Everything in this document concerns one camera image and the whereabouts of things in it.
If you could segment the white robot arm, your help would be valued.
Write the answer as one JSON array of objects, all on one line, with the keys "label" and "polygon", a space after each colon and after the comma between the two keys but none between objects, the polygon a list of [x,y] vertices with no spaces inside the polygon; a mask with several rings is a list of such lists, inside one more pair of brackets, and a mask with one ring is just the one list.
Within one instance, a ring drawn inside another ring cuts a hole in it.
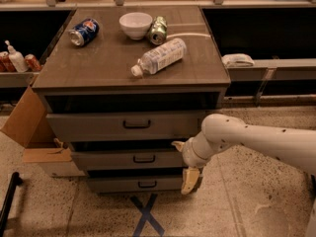
[{"label": "white robot arm", "polygon": [[181,193],[195,187],[199,170],[213,155],[241,145],[316,176],[316,131],[275,126],[250,125],[223,114],[207,116],[200,132],[186,142],[173,141],[187,168],[183,171]]}]

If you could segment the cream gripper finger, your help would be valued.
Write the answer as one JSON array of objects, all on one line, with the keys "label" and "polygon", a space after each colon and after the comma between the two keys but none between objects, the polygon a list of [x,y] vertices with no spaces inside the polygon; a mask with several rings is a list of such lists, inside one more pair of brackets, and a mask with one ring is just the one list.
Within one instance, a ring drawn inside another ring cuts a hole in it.
[{"label": "cream gripper finger", "polygon": [[182,152],[184,150],[185,143],[183,141],[173,141],[172,145],[179,151]]},{"label": "cream gripper finger", "polygon": [[189,167],[183,170],[183,182],[181,193],[183,195],[188,195],[195,187],[198,182],[199,169]]}]

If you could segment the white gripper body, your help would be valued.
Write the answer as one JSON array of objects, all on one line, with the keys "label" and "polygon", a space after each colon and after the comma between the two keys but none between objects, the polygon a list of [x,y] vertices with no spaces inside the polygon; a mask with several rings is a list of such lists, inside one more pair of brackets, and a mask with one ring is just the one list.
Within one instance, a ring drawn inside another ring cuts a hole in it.
[{"label": "white gripper body", "polygon": [[206,137],[200,132],[184,144],[182,151],[184,162],[192,168],[202,168],[210,160],[211,148]]}]

